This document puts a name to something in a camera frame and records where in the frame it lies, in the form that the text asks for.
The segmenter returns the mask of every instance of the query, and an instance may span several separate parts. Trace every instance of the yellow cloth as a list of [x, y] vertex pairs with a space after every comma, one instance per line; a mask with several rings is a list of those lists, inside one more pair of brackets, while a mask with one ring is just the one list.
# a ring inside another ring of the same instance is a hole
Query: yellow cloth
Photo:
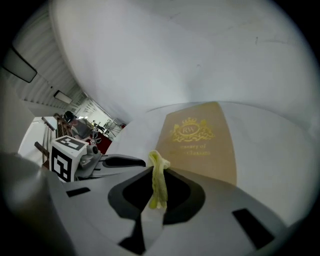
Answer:
[[161, 157], [158, 151], [152, 150], [148, 155], [148, 166], [153, 166], [152, 171], [152, 200], [151, 209], [167, 208], [168, 191], [165, 181], [164, 169], [170, 167], [170, 162]]

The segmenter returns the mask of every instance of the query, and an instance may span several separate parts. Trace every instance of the ceiling light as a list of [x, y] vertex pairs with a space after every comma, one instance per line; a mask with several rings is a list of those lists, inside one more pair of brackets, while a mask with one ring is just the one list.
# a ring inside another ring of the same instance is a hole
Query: ceiling light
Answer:
[[30, 83], [36, 76], [37, 71], [11, 46], [4, 60], [2, 67], [18, 78]]
[[60, 90], [57, 90], [53, 97], [67, 104], [70, 104], [72, 102], [72, 98], [68, 97]]

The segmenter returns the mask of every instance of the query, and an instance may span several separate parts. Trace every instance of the red object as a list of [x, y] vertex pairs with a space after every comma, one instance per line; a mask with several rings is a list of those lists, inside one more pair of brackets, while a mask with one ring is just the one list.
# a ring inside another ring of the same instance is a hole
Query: red object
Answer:
[[[98, 150], [100, 150], [101, 153], [105, 155], [112, 141], [104, 136], [101, 132], [98, 133], [98, 137], [96, 139], [98, 138], [101, 138], [101, 142], [99, 144], [96, 144], [96, 146], [98, 147]], [[86, 142], [91, 145], [90, 139], [87, 139]]]

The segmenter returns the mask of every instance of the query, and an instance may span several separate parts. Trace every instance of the gray plastic part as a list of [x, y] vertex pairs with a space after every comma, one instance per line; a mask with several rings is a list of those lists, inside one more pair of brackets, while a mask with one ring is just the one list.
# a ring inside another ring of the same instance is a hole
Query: gray plastic part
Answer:
[[142, 166], [128, 166], [128, 167], [105, 167], [103, 166], [103, 161], [107, 160], [108, 158], [126, 158], [126, 159], [133, 159], [133, 160], [141, 160], [136, 157], [128, 156], [128, 155], [123, 155], [123, 154], [108, 154], [108, 155], [103, 155], [100, 159], [100, 161], [97, 163], [95, 166], [95, 170], [92, 173], [92, 177], [98, 178], [98, 177], [103, 177], [103, 176], [108, 176], [108, 175], [115, 175], [115, 174], [121, 174], [125, 172], [132, 172], [132, 171], [137, 171], [143, 169], [144, 167]]
[[62, 185], [66, 191], [84, 187], [90, 189], [90, 192], [70, 197], [70, 200], [77, 208], [78, 214], [81, 214], [99, 233], [117, 244], [130, 236], [135, 222], [118, 216], [109, 204], [108, 193], [114, 185], [130, 179], [144, 170], [146, 170], [146, 167], [140, 167], [139, 170], [132, 170], [119, 175], [68, 182]]
[[[99, 162], [101, 156], [102, 154], [100, 150], [97, 154], [86, 154], [82, 156], [78, 169], [75, 171], [74, 175], [81, 178], [89, 178], [93, 174], [94, 169], [96, 168], [96, 165]], [[90, 161], [90, 163], [86, 163], [85, 165], [82, 165], [81, 164], [82, 161], [84, 162]]]
[[266, 246], [261, 248], [260, 250], [254, 251], [252, 253], [249, 253], [247, 256], [270, 256], [274, 255], [283, 245], [285, 242], [288, 241], [288, 239], [291, 238], [291, 236], [298, 230], [298, 228], [301, 225], [301, 220], [298, 220], [294, 224], [292, 224], [290, 227], [282, 231], [276, 239], [268, 243]]
[[[101, 183], [102, 179], [83, 180], [76, 182], [62, 183], [59, 181], [58, 176], [54, 172], [48, 172], [48, 184], [50, 194], [52, 195], [52, 202], [60, 217], [60, 220], [70, 236], [73, 246], [79, 256], [101, 256], [101, 255], [117, 255], [117, 256], [134, 256], [135, 254], [118, 246], [117, 243], [112, 241], [105, 233], [101, 232], [101, 229], [92, 225], [92, 222], [88, 220], [88, 216], [85, 213], [85, 208], [89, 208], [88, 201], [83, 201], [83, 207], [79, 207], [76, 200], [77, 197], [81, 197], [85, 194], [77, 195], [74, 197], [68, 197], [64, 185], [66, 187], [79, 187], [83, 188], [87, 182], [96, 181], [97, 187], [104, 186]], [[107, 216], [109, 212], [99, 208], [99, 205], [94, 205], [92, 211], [103, 211]], [[104, 228], [113, 232], [121, 232], [119, 227], [105, 226], [103, 222], [99, 223]]]
[[[117, 244], [132, 234], [134, 221], [117, 215], [109, 205], [108, 193], [146, 167], [99, 179], [61, 183], [56, 173], [39, 171], [25, 159], [6, 155], [0, 161], [1, 192], [9, 210], [43, 235], [61, 255], [135, 255]], [[188, 171], [174, 171], [202, 186], [204, 205], [189, 221], [165, 225], [144, 255], [259, 254], [261, 250], [256, 251], [232, 214], [240, 209], [247, 209], [275, 237], [271, 245], [279, 246], [285, 235], [292, 232], [276, 214], [241, 189]], [[66, 191], [83, 187], [90, 191], [68, 197]]]
[[[121, 238], [131, 235], [133, 223], [114, 212], [107, 200], [108, 193], [113, 186], [146, 169], [100, 179], [64, 183], [63, 186], [67, 191], [82, 187], [91, 190], [70, 199], [77, 207], [79, 214], [85, 216], [93, 227], [106, 237], [118, 242]], [[205, 203], [188, 222], [163, 226], [160, 236], [144, 255], [193, 256], [214, 253], [217, 256], [233, 256], [252, 253], [256, 250], [254, 245], [232, 214], [233, 211], [240, 209], [248, 209], [275, 237], [286, 230], [284, 223], [275, 213], [241, 189], [188, 171], [175, 171], [202, 186], [205, 192]]]
[[256, 249], [232, 215], [240, 209], [248, 209], [275, 237], [286, 229], [275, 213], [241, 189], [192, 172], [176, 172], [202, 186], [205, 203], [190, 221], [165, 225], [144, 255], [234, 256], [251, 253]]

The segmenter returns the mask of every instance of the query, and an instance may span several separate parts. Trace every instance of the white curved surface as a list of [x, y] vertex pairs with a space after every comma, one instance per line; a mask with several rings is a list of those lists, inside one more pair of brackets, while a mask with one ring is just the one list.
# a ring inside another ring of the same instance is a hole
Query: white curved surface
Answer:
[[172, 104], [228, 101], [320, 134], [318, 64], [270, 0], [53, 0], [50, 10], [78, 84], [123, 123]]
[[[119, 133], [107, 154], [147, 161], [166, 115], [197, 104], [170, 105], [141, 115]], [[304, 217], [320, 177], [311, 137], [272, 112], [243, 104], [219, 104], [232, 137], [237, 186], [272, 209], [287, 225]]]

